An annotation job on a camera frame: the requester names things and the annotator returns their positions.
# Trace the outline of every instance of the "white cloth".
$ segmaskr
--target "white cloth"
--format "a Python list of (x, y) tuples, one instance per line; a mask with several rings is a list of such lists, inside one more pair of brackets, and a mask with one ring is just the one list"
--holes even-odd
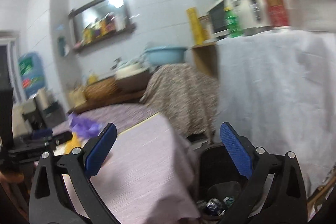
[(314, 190), (336, 162), (335, 34), (293, 30), (217, 43), (216, 130), (228, 121), (254, 146), (293, 151)]

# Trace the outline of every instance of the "bottle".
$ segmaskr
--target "bottle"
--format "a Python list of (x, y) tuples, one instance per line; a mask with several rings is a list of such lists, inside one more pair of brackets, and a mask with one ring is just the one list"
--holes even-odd
[(89, 75), (89, 77), (88, 77), (88, 79), (87, 79), (87, 81), (86, 81), (86, 84), (87, 85), (91, 85), (91, 84), (93, 84), (93, 83), (96, 83), (96, 82), (98, 82), (98, 75), (97, 74), (95, 74), (92, 70), (90, 70), (90, 75)]
[(284, 0), (266, 0), (268, 13), (274, 28), (289, 27), (289, 18)]
[(239, 37), (243, 35), (243, 31), (239, 26), (238, 17), (229, 7), (225, 7), (224, 11), (226, 15), (226, 25), (230, 31), (230, 37)]

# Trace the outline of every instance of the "bowl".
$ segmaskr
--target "bowl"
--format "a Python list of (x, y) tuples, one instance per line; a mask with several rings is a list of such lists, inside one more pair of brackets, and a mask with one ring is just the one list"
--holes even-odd
[(184, 52), (188, 48), (178, 46), (161, 46), (145, 50), (148, 61), (153, 66), (184, 63)]
[(108, 77), (93, 84), (87, 85), (84, 94), (88, 100), (104, 100), (118, 91), (115, 78)]
[(142, 70), (142, 72), (128, 76), (121, 79), (116, 79), (116, 83), (119, 89), (123, 92), (131, 93), (140, 90), (145, 90), (149, 79), (151, 78), (151, 73), (149, 68)]
[(130, 77), (130, 76), (136, 75), (140, 72), (143, 72), (146, 69), (147, 68), (143, 68), (142, 64), (140, 64), (140, 63), (135, 63), (135, 64), (132, 64), (132, 65), (128, 65), (127, 67), (119, 68), (115, 72), (115, 79), (118, 80), (118, 79)]

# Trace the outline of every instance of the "white bowl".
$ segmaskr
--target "white bowl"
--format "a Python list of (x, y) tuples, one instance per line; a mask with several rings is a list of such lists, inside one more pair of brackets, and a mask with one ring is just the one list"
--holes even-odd
[(147, 69), (148, 68), (143, 68), (140, 63), (135, 63), (133, 65), (129, 65), (127, 67), (118, 69), (115, 72), (115, 79), (118, 80), (118, 79), (127, 78), (127, 77), (130, 77), (130, 76), (142, 73)]

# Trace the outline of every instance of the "shelf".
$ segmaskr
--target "shelf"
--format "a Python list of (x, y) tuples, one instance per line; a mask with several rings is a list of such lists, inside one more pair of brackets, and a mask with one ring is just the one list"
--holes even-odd
[(122, 30), (120, 30), (118, 32), (109, 32), (109, 33), (107, 33), (106, 35), (104, 35), (102, 37), (99, 37), (99, 38), (96, 38), (96, 39), (92, 40), (92, 42), (90, 42), (88, 44), (81, 45), (78, 48), (73, 48), (73, 51), (74, 52), (81, 52), (85, 48), (90, 47), (92, 45), (96, 45), (97, 43), (99, 43), (101, 41), (104, 41), (106, 39), (109, 39), (111, 37), (116, 37), (116, 36), (118, 36), (120, 34), (123, 34), (123, 33), (132, 33), (135, 30), (135, 28), (136, 28), (136, 24), (132, 23), (130, 26), (128, 26), (125, 29), (122, 29)]
[(209, 42), (209, 43), (199, 44), (199, 45), (192, 46), (191, 49), (203, 48), (203, 47), (208, 47), (208, 46), (215, 46), (216, 43), (217, 42)]
[(68, 113), (75, 112), (76, 114), (81, 114), (83, 112), (93, 110), (96, 108), (109, 106), (109, 105), (115, 105), (115, 104), (121, 104), (129, 101), (139, 101), (139, 99), (144, 95), (145, 90), (133, 92), (133, 93), (116, 93), (113, 94), (111, 97), (106, 98), (105, 100), (99, 100), (99, 101), (91, 101), (88, 100), (84, 104), (74, 107), (68, 111)]

